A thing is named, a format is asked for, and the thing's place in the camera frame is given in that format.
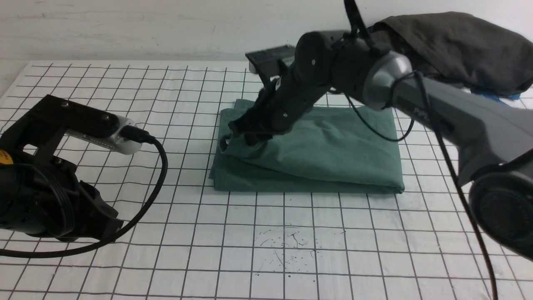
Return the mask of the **black gripper, viewer left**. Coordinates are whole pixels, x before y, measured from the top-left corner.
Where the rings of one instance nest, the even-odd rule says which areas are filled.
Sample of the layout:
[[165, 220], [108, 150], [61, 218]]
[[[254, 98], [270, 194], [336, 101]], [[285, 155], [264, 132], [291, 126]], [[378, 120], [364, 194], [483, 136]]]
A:
[[67, 214], [67, 226], [57, 236], [61, 242], [72, 242], [78, 238], [102, 240], [115, 234], [124, 224], [118, 218], [118, 211], [103, 201], [99, 190], [85, 183], [75, 175], [77, 167], [63, 159], [52, 159], [50, 171], [61, 187], [59, 196], [64, 200], [61, 208]]

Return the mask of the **black gripper, viewer right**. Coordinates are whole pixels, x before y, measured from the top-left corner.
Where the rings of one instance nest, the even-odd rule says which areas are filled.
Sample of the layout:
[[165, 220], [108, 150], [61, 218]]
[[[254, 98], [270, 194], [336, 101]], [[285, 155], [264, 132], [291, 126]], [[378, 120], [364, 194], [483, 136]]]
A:
[[292, 63], [272, 87], [264, 91], [250, 115], [228, 123], [219, 149], [223, 153], [264, 153], [273, 135], [291, 131], [293, 125], [331, 89], [327, 74], [315, 66]]

